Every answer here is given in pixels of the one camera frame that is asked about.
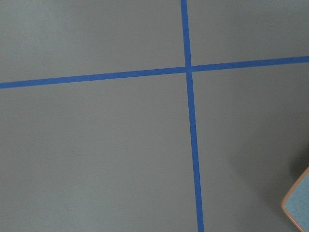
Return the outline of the grey square plate orange rim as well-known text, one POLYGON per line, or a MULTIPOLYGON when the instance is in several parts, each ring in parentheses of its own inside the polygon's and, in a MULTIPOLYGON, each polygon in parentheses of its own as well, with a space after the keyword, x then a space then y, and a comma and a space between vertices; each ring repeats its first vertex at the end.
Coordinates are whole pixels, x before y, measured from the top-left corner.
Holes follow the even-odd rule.
POLYGON ((307 168, 281 202, 281 207, 300 232, 309 231, 309 168, 307 168))

